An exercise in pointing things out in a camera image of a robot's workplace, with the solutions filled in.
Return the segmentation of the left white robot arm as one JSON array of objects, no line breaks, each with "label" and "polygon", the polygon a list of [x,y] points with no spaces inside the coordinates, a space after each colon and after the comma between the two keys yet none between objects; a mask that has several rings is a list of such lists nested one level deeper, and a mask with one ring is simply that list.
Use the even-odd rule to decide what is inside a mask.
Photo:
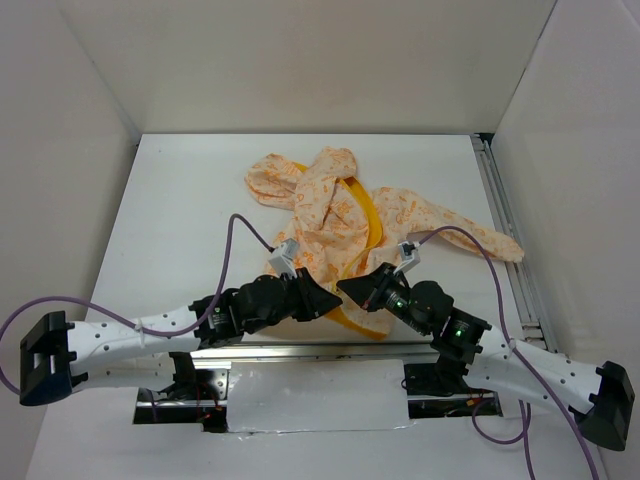
[{"label": "left white robot arm", "polygon": [[19,402],[48,405],[89,388],[140,387],[176,399],[196,390],[190,354],[239,343],[280,321],[308,322],[342,303],[305,268],[134,321],[69,322],[44,315],[20,342]]}]

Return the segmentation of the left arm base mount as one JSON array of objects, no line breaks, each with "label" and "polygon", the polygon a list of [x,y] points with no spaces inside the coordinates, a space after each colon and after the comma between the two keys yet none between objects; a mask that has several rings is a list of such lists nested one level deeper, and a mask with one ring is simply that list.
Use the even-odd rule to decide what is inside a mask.
[{"label": "left arm base mount", "polygon": [[161,390],[141,388],[135,425],[198,424],[204,432],[226,433],[230,364],[198,368],[188,353],[170,353],[172,382]]}]

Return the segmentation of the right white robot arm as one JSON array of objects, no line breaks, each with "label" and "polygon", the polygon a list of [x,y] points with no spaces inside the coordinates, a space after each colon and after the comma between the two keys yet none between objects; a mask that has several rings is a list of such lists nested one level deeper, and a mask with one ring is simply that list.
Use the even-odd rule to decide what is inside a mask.
[{"label": "right white robot arm", "polygon": [[423,336],[439,358],[436,379],[448,392],[465,385],[550,410],[563,406],[581,436],[612,451],[627,444],[635,393],[626,369],[581,363],[519,340],[455,307],[434,281],[408,284],[393,265],[340,280],[338,289],[367,312],[386,310]]}]

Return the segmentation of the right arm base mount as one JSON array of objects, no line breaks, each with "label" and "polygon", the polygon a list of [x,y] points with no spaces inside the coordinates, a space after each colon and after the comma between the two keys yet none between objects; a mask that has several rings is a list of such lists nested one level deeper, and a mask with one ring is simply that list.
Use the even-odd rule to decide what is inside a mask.
[{"label": "right arm base mount", "polygon": [[443,381],[435,363],[404,365],[401,387],[406,391],[410,419],[500,416],[497,397],[488,390],[468,387],[464,382]]}]

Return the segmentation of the yellow and patterned jacket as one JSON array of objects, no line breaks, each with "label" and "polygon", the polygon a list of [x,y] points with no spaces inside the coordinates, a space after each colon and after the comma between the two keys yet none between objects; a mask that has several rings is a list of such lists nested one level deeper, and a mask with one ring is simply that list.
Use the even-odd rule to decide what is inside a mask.
[{"label": "yellow and patterned jacket", "polygon": [[398,244],[412,234],[434,231],[449,245],[493,260],[519,263],[523,248],[495,228],[407,187],[365,188],[356,155],[326,146],[308,165],[270,153],[244,175],[259,204],[289,212],[274,243],[295,239],[294,265],[306,267],[323,288],[336,292],[339,280],[400,261]]}]

